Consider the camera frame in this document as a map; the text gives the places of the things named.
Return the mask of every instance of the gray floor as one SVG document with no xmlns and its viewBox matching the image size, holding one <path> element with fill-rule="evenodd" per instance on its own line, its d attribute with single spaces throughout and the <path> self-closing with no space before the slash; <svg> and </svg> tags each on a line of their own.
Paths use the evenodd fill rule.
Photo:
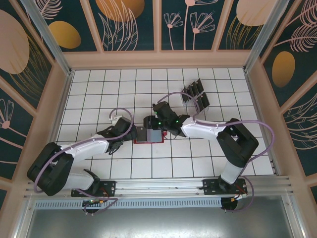
<svg viewBox="0 0 317 238">
<path fill-rule="evenodd" d="M 110 209 L 90 217 L 80 210 L 38 210 L 27 237 L 289 238 L 292 235 L 281 199 L 257 197 L 248 210 L 234 214 L 220 208 Z"/>
</svg>

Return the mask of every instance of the white tiled floor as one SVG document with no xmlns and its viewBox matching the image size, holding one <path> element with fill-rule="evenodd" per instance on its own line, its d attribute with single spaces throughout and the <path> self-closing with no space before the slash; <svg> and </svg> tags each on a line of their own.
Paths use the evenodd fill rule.
<svg viewBox="0 0 317 238">
<path fill-rule="evenodd" d="M 257 119 L 249 89 L 241 68 L 175 68 L 80 70 L 66 103 L 57 143 L 69 144 L 107 128 L 113 108 L 123 107 L 133 115 L 135 123 L 151 115 L 152 103 L 167 93 L 181 91 L 200 78 L 210 101 L 209 110 L 200 115 L 209 121 L 231 118 Z M 180 96 L 166 99 L 177 114 L 193 115 L 193 108 L 184 108 Z M 260 127 L 245 124 L 260 145 L 255 154 L 265 148 Z M 91 169 L 102 179 L 185 178 L 219 176 L 227 159 L 216 139 L 172 140 L 163 144 L 125 142 L 113 155 L 102 154 L 78 163 Z M 244 175 L 272 175 L 267 155 L 250 163 Z"/>
</svg>

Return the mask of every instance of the dark teal wallpaper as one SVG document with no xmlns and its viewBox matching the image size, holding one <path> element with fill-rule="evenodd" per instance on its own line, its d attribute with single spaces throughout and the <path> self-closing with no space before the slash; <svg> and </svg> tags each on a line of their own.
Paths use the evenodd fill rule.
<svg viewBox="0 0 317 238">
<path fill-rule="evenodd" d="M 52 65 L 7 0 L 0 22 L 0 78 L 36 109 Z"/>
<path fill-rule="evenodd" d="M 223 4 L 162 0 L 162 50 L 211 50 Z"/>
<path fill-rule="evenodd" d="M 0 211 L 1 211 L 4 199 L 5 199 L 5 196 L 6 196 L 6 191 L 0 189 Z"/>
<path fill-rule="evenodd" d="M 279 26 L 280 26 L 281 23 L 283 22 L 284 18 L 286 17 L 286 15 L 287 15 L 289 9 L 291 8 L 291 6 L 293 5 L 294 1 L 295 1 L 295 0 L 289 0 L 286 10 L 284 11 L 283 15 L 281 16 L 280 20 L 278 21 L 278 24 L 276 25 L 276 27 L 275 27 L 275 29 L 273 30 L 273 32 L 272 32 L 270 38 L 268 39 L 267 43 L 264 45 L 264 47 L 263 47 L 263 49 L 262 49 L 262 51 L 261 51 L 261 53 L 260 53 L 260 57 L 261 57 L 261 58 L 262 58 L 263 54 L 266 52 L 266 50 L 267 50 L 269 44 L 271 43 L 271 39 L 272 39 L 272 38 L 274 37 L 274 35 L 276 34 L 276 32 L 277 32 Z"/>
<path fill-rule="evenodd" d="M 12 179 L 33 117 L 0 89 L 0 177 Z"/>
<path fill-rule="evenodd" d="M 234 0 L 219 50 L 250 50 L 275 1 Z"/>
<path fill-rule="evenodd" d="M 305 175 L 317 173 L 317 84 L 284 114 L 284 119 Z"/>
<path fill-rule="evenodd" d="M 153 51 L 152 0 L 89 0 L 105 51 Z"/>
<path fill-rule="evenodd" d="M 312 194 L 314 196 L 315 202 L 317 204 L 317 186 L 311 187 Z"/>
<path fill-rule="evenodd" d="M 264 62 L 282 106 L 317 70 L 317 2 L 303 0 Z"/>
<path fill-rule="evenodd" d="M 34 2 L 63 52 L 96 51 L 80 0 Z"/>
</svg>

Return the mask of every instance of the black bracket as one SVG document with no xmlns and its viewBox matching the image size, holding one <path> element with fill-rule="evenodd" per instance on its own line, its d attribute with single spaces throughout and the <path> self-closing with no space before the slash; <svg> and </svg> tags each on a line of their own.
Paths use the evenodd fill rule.
<svg viewBox="0 0 317 238">
<path fill-rule="evenodd" d="M 236 195 L 242 193 L 248 193 L 246 181 L 243 178 L 238 178 L 234 184 L 228 188 L 228 192 L 225 193 L 219 187 L 219 180 L 217 178 L 213 179 L 204 179 L 203 187 L 200 187 L 201 190 L 204 190 L 204 195 Z"/>
<path fill-rule="evenodd" d="M 109 197 L 114 197 L 115 185 L 116 185 L 116 181 L 100 181 L 99 188 L 97 189 L 96 193 L 92 195 L 95 197 L 107 198 L 107 195 L 105 194 L 105 191 L 106 191 Z M 74 189 L 71 191 L 70 196 L 71 197 L 86 197 L 85 195 L 81 194 L 80 192 Z"/>
</svg>

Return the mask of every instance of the enclosure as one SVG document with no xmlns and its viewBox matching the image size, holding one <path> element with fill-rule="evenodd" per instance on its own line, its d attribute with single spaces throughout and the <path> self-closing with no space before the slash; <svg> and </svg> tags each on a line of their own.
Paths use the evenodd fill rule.
<svg viewBox="0 0 317 238">
<path fill-rule="evenodd" d="M 316 237 L 316 16 L 316 0 L 1 1 L 0 237 Z M 170 133 L 74 164 L 116 184 L 117 205 L 98 217 L 71 190 L 33 191 L 26 174 L 47 143 L 94 136 L 114 108 L 143 126 L 153 104 L 197 80 L 199 120 L 274 131 L 241 174 L 254 186 L 248 210 L 225 213 L 223 195 L 199 189 L 227 163 L 216 138 Z M 165 98 L 193 116 L 183 100 Z M 253 156 L 272 142 L 245 127 Z M 239 207 L 252 203 L 247 189 Z"/>
</svg>

